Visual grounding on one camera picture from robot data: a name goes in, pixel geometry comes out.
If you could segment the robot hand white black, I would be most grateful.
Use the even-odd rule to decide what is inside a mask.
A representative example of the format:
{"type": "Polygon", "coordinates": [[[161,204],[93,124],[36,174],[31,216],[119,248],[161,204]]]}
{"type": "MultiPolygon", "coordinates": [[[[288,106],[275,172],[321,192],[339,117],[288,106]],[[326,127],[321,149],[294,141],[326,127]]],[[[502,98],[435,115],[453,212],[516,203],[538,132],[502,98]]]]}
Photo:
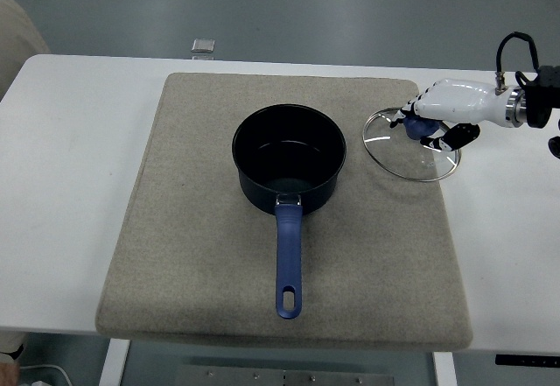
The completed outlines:
{"type": "Polygon", "coordinates": [[[518,126],[515,108],[510,104],[514,96],[512,88],[497,95],[490,84],[443,79],[398,109],[389,127],[421,121],[451,123],[453,126],[441,137],[422,135],[415,139],[432,150],[455,151],[479,136],[479,124],[484,121],[505,128],[518,126]]]}

